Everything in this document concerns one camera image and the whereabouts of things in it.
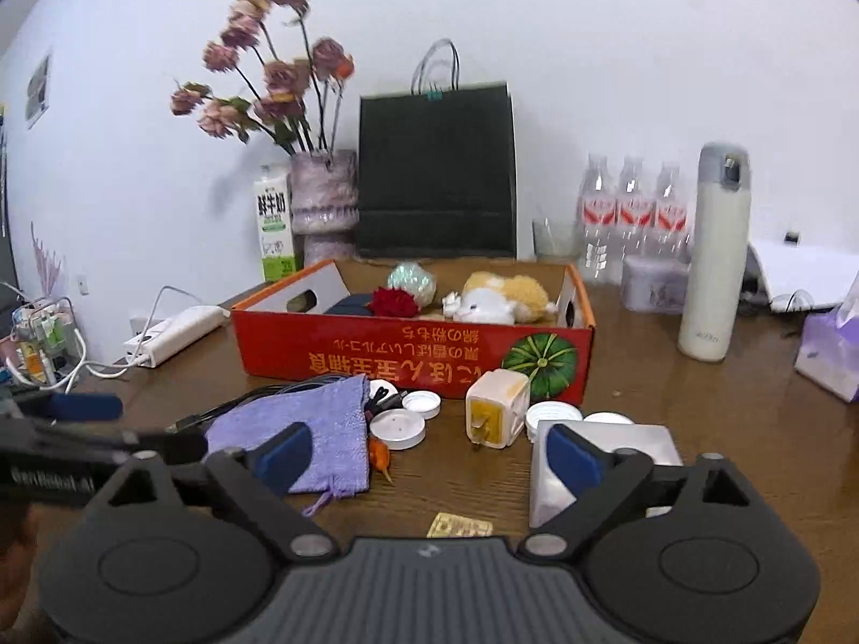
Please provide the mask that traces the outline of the white translucent plastic box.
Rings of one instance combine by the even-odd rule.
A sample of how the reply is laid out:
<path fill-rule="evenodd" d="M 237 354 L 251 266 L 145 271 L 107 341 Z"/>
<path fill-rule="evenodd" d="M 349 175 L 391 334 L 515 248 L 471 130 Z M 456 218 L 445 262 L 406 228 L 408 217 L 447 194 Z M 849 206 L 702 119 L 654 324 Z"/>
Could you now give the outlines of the white translucent plastic box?
<path fill-rule="evenodd" d="M 614 412 L 593 413 L 584 420 L 540 420 L 532 441 L 532 528 L 571 506 L 579 490 L 597 487 L 616 465 L 616 451 L 638 451 L 665 467 L 683 464 L 667 427 L 637 425 Z"/>

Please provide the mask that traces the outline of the white round container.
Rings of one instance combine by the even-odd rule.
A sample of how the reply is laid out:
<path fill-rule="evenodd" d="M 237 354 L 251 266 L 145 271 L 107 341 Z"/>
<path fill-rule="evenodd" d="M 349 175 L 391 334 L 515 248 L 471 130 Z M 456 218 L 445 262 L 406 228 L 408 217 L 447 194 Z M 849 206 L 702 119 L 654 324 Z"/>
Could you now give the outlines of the white round container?
<path fill-rule="evenodd" d="M 558 400 L 539 401 L 532 404 L 526 413 L 526 432 L 531 443 L 536 442 L 538 425 L 542 422 L 581 422 L 584 416 L 578 408 Z"/>

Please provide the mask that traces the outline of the purple knit cloth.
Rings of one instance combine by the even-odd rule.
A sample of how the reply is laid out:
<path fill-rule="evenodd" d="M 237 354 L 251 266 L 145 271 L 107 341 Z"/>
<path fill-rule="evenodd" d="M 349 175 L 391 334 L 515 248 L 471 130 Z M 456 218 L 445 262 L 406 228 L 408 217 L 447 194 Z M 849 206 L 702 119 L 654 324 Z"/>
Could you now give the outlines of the purple knit cloth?
<path fill-rule="evenodd" d="M 303 510 L 304 516 L 312 517 L 332 500 L 354 497 L 370 486 L 367 400 L 368 379 L 357 375 L 314 390 L 248 401 L 211 423 L 205 432 L 208 451 L 231 447 L 253 451 L 291 423 L 306 423 L 313 436 L 313 457 L 290 493 L 317 494 L 316 502 Z"/>

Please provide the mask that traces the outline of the cream power adapter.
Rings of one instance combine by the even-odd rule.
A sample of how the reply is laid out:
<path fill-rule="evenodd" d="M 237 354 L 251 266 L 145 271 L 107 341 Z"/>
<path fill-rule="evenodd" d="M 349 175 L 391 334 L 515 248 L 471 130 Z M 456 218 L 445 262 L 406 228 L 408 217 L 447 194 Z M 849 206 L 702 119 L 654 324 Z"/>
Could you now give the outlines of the cream power adapter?
<path fill-rule="evenodd" d="M 530 379 L 521 372 L 485 372 L 466 392 L 466 435 L 473 445 L 511 447 L 526 424 Z"/>

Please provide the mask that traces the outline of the small white round lid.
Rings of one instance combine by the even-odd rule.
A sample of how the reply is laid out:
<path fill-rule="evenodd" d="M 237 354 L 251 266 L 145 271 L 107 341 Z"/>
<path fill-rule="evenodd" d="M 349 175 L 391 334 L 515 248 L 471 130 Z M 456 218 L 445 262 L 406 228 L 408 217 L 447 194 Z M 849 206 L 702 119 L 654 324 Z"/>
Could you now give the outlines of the small white round lid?
<path fill-rule="evenodd" d="M 432 391 L 411 391 L 402 397 L 402 406 L 411 413 L 419 414 L 425 420 L 437 417 L 441 412 L 441 397 Z"/>

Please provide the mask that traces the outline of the navy blue pouch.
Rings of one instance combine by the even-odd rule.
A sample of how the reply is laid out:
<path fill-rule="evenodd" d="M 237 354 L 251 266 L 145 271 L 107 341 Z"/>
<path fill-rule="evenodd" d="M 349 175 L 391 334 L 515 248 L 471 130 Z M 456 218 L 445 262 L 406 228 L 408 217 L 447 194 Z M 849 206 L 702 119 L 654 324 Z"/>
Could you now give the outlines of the navy blue pouch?
<path fill-rule="evenodd" d="M 351 294 L 329 307 L 326 316 L 372 317 L 372 294 Z"/>

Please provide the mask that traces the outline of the white orange hamster plush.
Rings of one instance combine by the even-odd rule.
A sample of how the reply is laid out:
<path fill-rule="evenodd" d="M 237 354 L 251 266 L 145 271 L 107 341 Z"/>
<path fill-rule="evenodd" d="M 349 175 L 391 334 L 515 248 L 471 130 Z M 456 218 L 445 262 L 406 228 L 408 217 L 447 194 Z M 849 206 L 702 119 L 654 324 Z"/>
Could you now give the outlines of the white orange hamster plush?
<path fill-rule="evenodd" d="M 473 272 L 462 291 L 442 298 L 441 311 L 458 323 L 514 326 L 554 316 L 558 305 L 534 277 Z"/>

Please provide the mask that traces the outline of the red rose flower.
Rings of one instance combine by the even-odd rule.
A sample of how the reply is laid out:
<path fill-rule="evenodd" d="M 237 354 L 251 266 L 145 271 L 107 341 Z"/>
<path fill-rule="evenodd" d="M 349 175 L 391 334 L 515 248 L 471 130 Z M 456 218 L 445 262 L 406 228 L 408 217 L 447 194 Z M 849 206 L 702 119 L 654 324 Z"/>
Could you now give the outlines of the red rose flower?
<path fill-rule="evenodd" d="M 367 304 L 374 317 L 413 318 L 421 312 L 421 305 L 402 288 L 377 288 Z"/>

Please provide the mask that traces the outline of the iridescent ball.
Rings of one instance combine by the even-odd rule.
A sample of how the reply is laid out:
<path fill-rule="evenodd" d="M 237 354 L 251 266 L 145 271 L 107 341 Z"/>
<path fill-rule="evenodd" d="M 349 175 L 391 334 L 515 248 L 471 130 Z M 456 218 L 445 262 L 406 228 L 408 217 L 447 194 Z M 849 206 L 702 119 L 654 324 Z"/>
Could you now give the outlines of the iridescent ball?
<path fill-rule="evenodd" d="M 387 288 L 407 292 L 417 306 L 429 307 L 437 294 L 437 279 L 418 262 L 400 262 L 387 276 Z"/>

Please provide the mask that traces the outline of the red cardboard box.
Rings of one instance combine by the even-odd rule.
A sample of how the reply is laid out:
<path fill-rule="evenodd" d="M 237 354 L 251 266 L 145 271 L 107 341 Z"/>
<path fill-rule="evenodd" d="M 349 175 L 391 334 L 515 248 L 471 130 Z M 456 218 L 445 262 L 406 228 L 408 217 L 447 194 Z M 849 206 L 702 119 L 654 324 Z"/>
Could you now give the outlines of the red cardboard box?
<path fill-rule="evenodd" d="M 584 399 L 595 339 L 587 289 L 571 265 L 509 259 L 429 259 L 437 295 L 475 272 L 531 276 L 558 310 L 532 324 L 458 323 L 441 305 L 413 318 L 344 316 L 331 311 L 350 295 L 382 287 L 384 260 L 325 260 L 259 289 L 231 307 L 243 367 L 250 375 L 300 381 L 315 375 L 366 375 L 407 390 L 462 398 L 485 372 L 526 375 L 539 400 Z"/>

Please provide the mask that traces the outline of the white thermos bottle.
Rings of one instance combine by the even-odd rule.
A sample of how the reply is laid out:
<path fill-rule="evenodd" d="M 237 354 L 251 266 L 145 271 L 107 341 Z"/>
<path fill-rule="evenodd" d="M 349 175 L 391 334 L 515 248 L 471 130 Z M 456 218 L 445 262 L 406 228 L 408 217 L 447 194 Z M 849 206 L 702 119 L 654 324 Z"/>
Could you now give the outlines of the white thermos bottle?
<path fill-rule="evenodd" d="M 695 231 L 679 331 L 680 352 L 698 361 L 723 361 L 730 349 L 750 214 L 747 151 L 734 144 L 705 144 L 697 168 Z"/>

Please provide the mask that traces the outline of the lavender tin box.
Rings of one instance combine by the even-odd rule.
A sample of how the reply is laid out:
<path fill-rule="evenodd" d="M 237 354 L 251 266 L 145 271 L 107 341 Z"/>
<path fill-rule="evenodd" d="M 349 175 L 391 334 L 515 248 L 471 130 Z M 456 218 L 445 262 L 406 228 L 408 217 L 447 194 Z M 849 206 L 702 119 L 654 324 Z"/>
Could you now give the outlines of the lavender tin box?
<path fill-rule="evenodd" d="M 687 282 L 686 263 L 634 254 L 623 262 L 620 298 L 632 312 L 678 316 L 685 308 Z"/>

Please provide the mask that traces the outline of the green white milk carton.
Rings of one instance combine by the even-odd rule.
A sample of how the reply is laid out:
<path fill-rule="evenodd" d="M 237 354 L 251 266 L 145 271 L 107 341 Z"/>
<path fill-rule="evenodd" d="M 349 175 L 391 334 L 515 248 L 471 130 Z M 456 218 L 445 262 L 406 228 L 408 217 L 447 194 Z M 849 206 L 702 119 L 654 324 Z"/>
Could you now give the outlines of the green white milk carton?
<path fill-rule="evenodd" d="M 297 272 L 287 164 L 265 164 L 253 183 L 260 262 L 266 282 Z"/>

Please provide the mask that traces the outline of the clear glass cup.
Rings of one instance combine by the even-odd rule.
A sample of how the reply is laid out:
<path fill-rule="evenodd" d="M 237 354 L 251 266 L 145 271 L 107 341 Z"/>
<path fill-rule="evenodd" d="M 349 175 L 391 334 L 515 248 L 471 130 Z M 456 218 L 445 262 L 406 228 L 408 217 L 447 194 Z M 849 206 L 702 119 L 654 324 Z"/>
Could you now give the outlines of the clear glass cup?
<path fill-rule="evenodd" d="M 572 263 L 578 259 L 577 226 L 568 219 L 534 218 L 532 238 L 537 260 Z"/>

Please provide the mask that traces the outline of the water bottle left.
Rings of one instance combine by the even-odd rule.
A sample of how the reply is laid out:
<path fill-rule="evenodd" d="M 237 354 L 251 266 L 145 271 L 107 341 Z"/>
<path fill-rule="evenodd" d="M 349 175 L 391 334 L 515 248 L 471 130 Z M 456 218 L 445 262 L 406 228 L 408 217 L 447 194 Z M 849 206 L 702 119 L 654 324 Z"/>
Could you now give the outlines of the water bottle left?
<path fill-rule="evenodd" d="M 579 272 L 585 281 L 603 281 L 607 276 L 616 214 L 617 196 L 607 157 L 590 154 L 578 199 Z"/>

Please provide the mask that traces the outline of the water bottle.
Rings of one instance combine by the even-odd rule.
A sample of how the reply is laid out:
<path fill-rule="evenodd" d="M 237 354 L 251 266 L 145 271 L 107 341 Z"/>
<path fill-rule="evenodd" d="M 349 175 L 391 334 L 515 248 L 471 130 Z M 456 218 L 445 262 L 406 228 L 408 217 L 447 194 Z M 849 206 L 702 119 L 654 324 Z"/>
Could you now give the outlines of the water bottle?
<path fill-rule="evenodd" d="M 617 194 L 616 238 L 619 259 L 639 254 L 646 232 L 654 219 L 654 199 L 642 188 L 644 162 L 640 158 L 626 157 L 620 172 Z"/>
<path fill-rule="evenodd" d="M 654 254 L 661 259 L 677 259 L 689 227 L 686 195 L 681 190 L 680 168 L 677 164 L 664 163 L 661 167 L 654 208 Z"/>
<path fill-rule="evenodd" d="M 578 199 L 579 272 L 585 281 L 603 281 L 607 276 L 616 214 L 617 196 L 607 157 L 590 154 Z"/>

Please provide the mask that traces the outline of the water bottle right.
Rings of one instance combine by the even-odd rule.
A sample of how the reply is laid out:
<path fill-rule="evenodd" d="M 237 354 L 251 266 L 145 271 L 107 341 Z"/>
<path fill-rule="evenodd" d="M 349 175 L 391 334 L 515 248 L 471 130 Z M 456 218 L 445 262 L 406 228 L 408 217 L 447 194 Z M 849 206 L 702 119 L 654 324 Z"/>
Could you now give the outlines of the water bottle right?
<path fill-rule="evenodd" d="M 677 259 L 689 227 L 686 195 L 681 190 L 680 168 L 677 164 L 664 163 L 661 167 L 654 208 L 654 254 L 661 259 Z"/>

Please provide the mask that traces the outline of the water bottle middle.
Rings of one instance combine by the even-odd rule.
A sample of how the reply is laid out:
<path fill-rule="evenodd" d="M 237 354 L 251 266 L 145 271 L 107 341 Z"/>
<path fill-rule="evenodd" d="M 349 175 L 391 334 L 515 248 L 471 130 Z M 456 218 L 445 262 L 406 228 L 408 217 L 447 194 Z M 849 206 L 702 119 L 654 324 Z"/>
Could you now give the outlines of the water bottle middle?
<path fill-rule="evenodd" d="M 642 188 L 644 162 L 640 158 L 626 157 L 620 172 L 617 194 L 616 238 L 619 259 L 639 254 L 646 232 L 654 219 L 654 199 Z"/>

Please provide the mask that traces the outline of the purple ceramic vase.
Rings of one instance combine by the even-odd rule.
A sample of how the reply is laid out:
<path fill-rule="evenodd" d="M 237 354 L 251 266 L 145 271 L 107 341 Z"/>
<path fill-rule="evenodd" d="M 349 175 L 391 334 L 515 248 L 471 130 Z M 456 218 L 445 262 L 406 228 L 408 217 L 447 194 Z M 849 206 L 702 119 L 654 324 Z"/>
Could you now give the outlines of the purple ceramic vase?
<path fill-rule="evenodd" d="M 355 153 L 300 153 L 291 158 L 291 228 L 299 238 L 306 268 L 355 254 L 360 219 Z"/>

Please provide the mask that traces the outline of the purple tissue pack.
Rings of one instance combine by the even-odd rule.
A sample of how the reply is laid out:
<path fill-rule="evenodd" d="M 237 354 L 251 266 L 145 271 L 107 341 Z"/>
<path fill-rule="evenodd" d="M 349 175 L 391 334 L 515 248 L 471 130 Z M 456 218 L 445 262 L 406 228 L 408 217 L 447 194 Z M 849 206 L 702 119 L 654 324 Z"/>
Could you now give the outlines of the purple tissue pack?
<path fill-rule="evenodd" d="M 853 282 L 839 307 L 805 318 L 794 368 L 841 401 L 847 404 L 857 402 L 857 282 Z"/>

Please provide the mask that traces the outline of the black paper bag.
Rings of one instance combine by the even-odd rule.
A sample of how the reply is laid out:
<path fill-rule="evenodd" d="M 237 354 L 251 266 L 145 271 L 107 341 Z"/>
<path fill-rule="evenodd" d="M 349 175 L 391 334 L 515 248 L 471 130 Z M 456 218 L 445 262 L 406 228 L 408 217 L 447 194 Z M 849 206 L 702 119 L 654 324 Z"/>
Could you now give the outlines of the black paper bag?
<path fill-rule="evenodd" d="M 463 87 L 451 39 L 435 41 L 407 94 L 364 96 L 356 251 L 366 259 L 513 258 L 513 102 L 503 83 Z"/>

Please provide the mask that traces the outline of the dried pink flowers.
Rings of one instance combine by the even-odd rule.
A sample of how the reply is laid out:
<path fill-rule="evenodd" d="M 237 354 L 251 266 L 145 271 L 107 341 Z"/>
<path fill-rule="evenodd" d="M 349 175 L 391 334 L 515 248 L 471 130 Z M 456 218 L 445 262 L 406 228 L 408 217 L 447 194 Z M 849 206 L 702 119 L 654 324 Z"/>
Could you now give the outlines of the dried pink flowers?
<path fill-rule="evenodd" d="M 289 156 L 332 154 L 355 63 L 336 39 L 310 38 L 309 14 L 310 0 L 233 0 L 201 58 L 205 71 L 235 74 L 243 90 L 223 96 L 208 84 L 179 83 L 170 113 L 194 116 L 196 126 L 217 140 L 246 144 L 260 134 Z"/>

